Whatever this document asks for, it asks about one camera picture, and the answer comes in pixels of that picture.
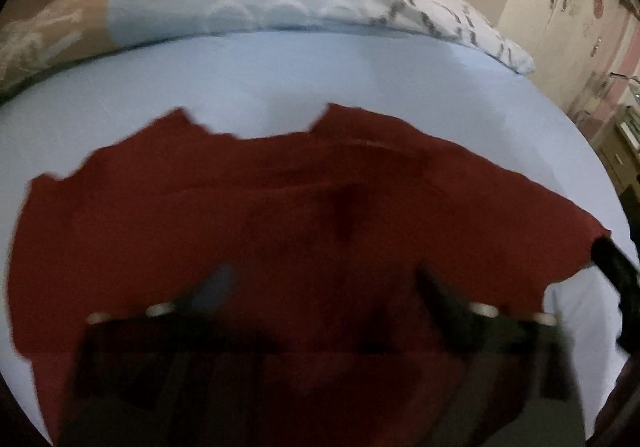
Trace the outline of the dark red knitted sweater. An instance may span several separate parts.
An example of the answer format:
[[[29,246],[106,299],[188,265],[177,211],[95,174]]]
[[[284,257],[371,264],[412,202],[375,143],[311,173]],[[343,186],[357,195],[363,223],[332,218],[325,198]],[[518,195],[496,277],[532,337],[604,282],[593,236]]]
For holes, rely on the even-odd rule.
[[[416,272],[527,317],[605,235],[572,201],[393,117],[332,105],[307,131],[241,140],[175,110],[66,178],[32,180],[10,256],[13,342],[58,445],[86,329],[229,266],[220,317],[280,346],[257,446],[413,446],[465,373]]]

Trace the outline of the wooden bedside shelf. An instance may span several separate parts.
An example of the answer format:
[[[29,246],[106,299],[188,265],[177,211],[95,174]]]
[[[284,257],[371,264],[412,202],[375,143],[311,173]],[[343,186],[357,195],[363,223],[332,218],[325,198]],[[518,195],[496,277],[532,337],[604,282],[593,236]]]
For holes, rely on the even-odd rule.
[[[616,193],[639,190],[639,78],[612,71],[605,79],[604,100],[597,108],[597,132],[591,145]]]

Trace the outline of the white wardrobe with flower decals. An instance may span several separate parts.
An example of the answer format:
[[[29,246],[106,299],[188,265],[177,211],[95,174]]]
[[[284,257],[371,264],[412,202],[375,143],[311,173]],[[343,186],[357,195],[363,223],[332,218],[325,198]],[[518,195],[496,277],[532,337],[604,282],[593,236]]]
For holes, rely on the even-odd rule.
[[[535,60],[530,81],[570,112],[614,58],[626,22],[620,0],[506,0],[498,27]]]

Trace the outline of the patterned blue beige pillow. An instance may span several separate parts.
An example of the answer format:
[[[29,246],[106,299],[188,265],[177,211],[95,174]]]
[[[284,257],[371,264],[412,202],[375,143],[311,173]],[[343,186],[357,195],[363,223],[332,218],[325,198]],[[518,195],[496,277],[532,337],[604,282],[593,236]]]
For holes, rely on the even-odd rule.
[[[382,29],[475,48],[518,74],[533,57],[465,0],[54,0],[1,33],[1,92],[128,48],[262,30]]]

